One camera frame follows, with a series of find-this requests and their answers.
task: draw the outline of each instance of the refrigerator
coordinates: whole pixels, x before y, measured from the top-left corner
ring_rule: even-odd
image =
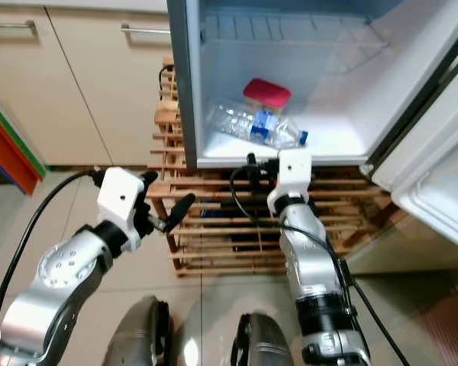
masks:
[[[189,168],[276,149],[210,128],[214,99],[289,89],[313,165],[358,165],[458,245],[458,0],[168,0]]]

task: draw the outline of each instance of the black cable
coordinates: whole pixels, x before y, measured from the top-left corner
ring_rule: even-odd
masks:
[[[166,65],[166,66],[163,66],[160,70],[160,73],[158,73],[158,82],[160,84],[160,92],[163,90],[163,88],[161,87],[161,74],[163,74],[163,71],[165,70],[169,70],[169,71],[172,71],[173,70],[173,67],[175,67],[175,65]]]
[[[400,358],[400,361],[402,362],[404,366],[410,366],[404,354],[402,354],[400,348],[397,346],[394,339],[392,338],[392,336],[389,334],[389,332],[383,325],[379,316],[376,315],[375,310],[373,309],[372,304],[369,302],[365,293],[363,292],[363,290],[361,289],[361,287],[358,285],[358,283],[355,280],[353,280],[353,286],[356,288],[356,291],[358,292],[359,296],[361,297],[361,300],[365,303],[365,306],[368,309],[369,313],[371,314],[373,320],[375,320],[376,325],[380,328],[385,338],[387,338],[387,341],[389,341],[390,347],[392,347],[397,357]]]
[[[260,165],[260,166],[257,165],[256,167],[251,166],[251,168],[259,168],[259,167],[263,169],[262,165]],[[315,244],[318,244],[320,247],[325,249],[327,251],[327,253],[329,253],[329,256],[331,257],[332,262],[334,264],[334,269],[336,270],[336,275],[337,275],[337,278],[338,278],[338,280],[340,282],[340,286],[341,286],[341,289],[343,291],[344,301],[345,301],[345,304],[347,305],[347,307],[351,308],[351,296],[350,296],[349,286],[354,286],[356,288],[356,291],[358,291],[359,296],[361,297],[361,299],[365,303],[366,308],[368,309],[368,311],[372,315],[373,320],[375,320],[376,325],[380,328],[380,330],[382,331],[383,335],[385,336],[385,338],[389,342],[390,346],[392,347],[394,352],[397,354],[397,357],[400,358],[400,360],[401,360],[401,362],[402,362],[402,364],[404,366],[410,366],[410,364],[408,363],[407,359],[402,354],[401,350],[399,349],[399,347],[397,346],[397,344],[395,343],[395,341],[393,340],[393,338],[390,336],[389,332],[387,331],[387,329],[383,325],[382,321],[376,315],[375,310],[373,309],[371,303],[368,301],[368,298],[366,297],[366,295],[363,292],[363,290],[361,289],[361,287],[354,280],[354,278],[350,275],[349,271],[347,271],[347,274],[348,274],[347,276],[344,274],[344,270],[343,270],[342,266],[340,265],[340,260],[337,257],[337,254],[334,251],[334,248],[332,247],[332,245],[327,240],[325,242],[324,240],[322,240],[318,236],[316,236],[316,235],[314,235],[312,233],[309,233],[309,232],[307,232],[307,231],[305,231],[303,229],[299,229],[298,227],[288,226],[288,225],[284,225],[284,224],[281,224],[281,223],[274,224],[274,223],[269,222],[269,221],[261,220],[258,217],[255,217],[255,216],[251,215],[249,212],[247,212],[247,210],[243,207],[243,205],[239,201],[239,198],[237,197],[236,189],[234,187],[234,179],[235,179],[237,174],[239,174],[240,172],[242,172],[243,170],[248,169],[248,168],[249,168],[248,165],[244,165],[244,166],[242,166],[242,167],[240,167],[238,169],[235,169],[234,171],[232,171],[231,176],[229,178],[229,188],[231,190],[231,196],[232,196],[234,202],[236,203],[236,205],[239,207],[240,211],[243,213],[243,215],[246,216],[248,219],[252,220],[257,225],[260,225],[260,226],[278,227],[280,229],[292,230],[292,231],[296,231],[297,233],[301,233],[301,234],[307,236],[312,242],[314,242]],[[344,278],[347,278],[347,277],[350,278],[350,281],[351,281],[350,284],[348,284],[344,280]],[[358,330],[360,331],[360,334],[363,334],[363,332],[361,331],[360,326],[358,325],[358,322],[356,322],[356,324],[358,326]]]
[[[5,273],[5,276],[3,277],[2,284],[0,285],[0,311],[2,309],[3,305],[3,300],[5,298],[5,293],[7,292],[8,285],[10,284],[10,280],[12,278],[12,275],[14,274],[14,271],[17,267],[18,261],[20,260],[22,256],[22,252],[25,249],[25,246],[27,244],[27,241],[29,240],[29,237],[31,236],[32,229],[36,225],[37,220],[39,219],[40,215],[43,213],[44,209],[46,206],[51,202],[51,200],[56,196],[56,194],[61,191],[64,187],[66,187],[71,181],[74,181],[77,178],[80,178],[85,175],[91,175],[94,176],[96,174],[95,171],[90,170],[90,171],[84,171],[84,172],[79,172],[76,173],[68,178],[66,178],[64,181],[59,183],[48,195],[46,198],[44,198],[44,201],[40,204],[40,206],[36,209],[34,212],[34,215],[32,215],[31,220],[29,221],[29,224],[27,225],[24,234],[22,235],[21,241],[19,242],[17,249],[15,250],[15,254],[10,261],[10,265],[8,265],[7,272]]]

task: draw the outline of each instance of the blue bottle label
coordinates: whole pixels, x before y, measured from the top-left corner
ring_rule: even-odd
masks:
[[[268,137],[268,133],[275,130],[277,124],[278,118],[273,115],[273,112],[257,111],[250,135],[254,139],[264,142]]]

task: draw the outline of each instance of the cabinet handle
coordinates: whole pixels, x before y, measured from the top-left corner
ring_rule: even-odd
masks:
[[[146,28],[131,28],[129,24],[122,24],[121,31],[125,33],[145,33],[145,34],[170,34],[169,30],[164,29],[146,29]]]
[[[32,30],[34,33],[36,31],[36,24],[34,21],[26,21],[25,23],[0,23],[0,29],[18,29],[18,28],[27,28]]]

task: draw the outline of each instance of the plastic water bottle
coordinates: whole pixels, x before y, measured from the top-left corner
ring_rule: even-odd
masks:
[[[213,101],[209,105],[207,124],[217,131],[241,139],[264,143],[275,149],[304,146],[307,131],[300,130],[288,118],[271,111],[251,111],[244,104]]]

